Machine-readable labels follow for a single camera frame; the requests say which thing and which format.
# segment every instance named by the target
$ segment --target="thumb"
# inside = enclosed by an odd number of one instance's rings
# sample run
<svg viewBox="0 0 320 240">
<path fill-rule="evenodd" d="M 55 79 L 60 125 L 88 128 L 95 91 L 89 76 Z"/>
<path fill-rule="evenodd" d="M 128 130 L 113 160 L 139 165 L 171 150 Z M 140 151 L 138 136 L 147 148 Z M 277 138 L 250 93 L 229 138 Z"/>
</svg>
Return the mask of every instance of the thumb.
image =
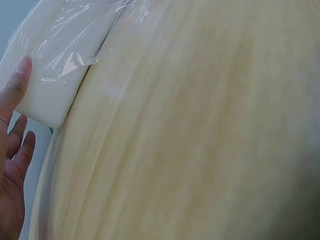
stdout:
<svg viewBox="0 0 320 240">
<path fill-rule="evenodd" d="M 0 117 L 9 123 L 12 112 L 24 98 L 31 75 L 32 61 L 24 56 L 5 88 L 0 92 Z"/>
</svg>

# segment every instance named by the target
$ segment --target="clear plastic film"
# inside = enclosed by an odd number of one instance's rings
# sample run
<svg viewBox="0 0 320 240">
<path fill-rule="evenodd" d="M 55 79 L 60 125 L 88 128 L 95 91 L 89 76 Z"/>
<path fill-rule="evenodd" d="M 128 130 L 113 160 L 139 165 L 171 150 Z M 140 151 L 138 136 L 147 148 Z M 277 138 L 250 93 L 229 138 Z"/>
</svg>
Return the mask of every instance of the clear plastic film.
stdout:
<svg viewBox="0 0 320 240">
<path fill-rule="evenodd" d="M 140 11 L 143 22 L 155 0 L 41 0 L 11 37 L 7 51 L 10 70 L 20 57 L 34 61 L 33 75 L 39 81 L 68 81 L 78 68 L 93 65 L 103 56 L 104 44 L 123 11 Z"/>
<path fill-rule="evenodd" d="M 108 56 L 108 36 L 127 21 L 142 26 L 158 0 L 40 0 L 11 37 L 0 62 L 0 90 L 22 56 L 32 58 L 16 110 L 60 128 L 88 67 Z"/>
</svg>

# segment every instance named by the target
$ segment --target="light yellow fabric roll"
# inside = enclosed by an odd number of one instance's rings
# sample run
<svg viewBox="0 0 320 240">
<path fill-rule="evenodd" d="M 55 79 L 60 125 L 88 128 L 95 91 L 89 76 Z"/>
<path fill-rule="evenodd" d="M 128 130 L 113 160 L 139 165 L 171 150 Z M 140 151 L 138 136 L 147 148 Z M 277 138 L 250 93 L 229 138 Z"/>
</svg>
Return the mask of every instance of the light yellow fabric roll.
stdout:
<svg viewBox="0 0 320 240">
<path fill-rule="evenodd" d="M 129 13 L 52 139 L 30 239 L 314 236 L 319 1 L 154 0 L 139 23 Z"/>
</svg>

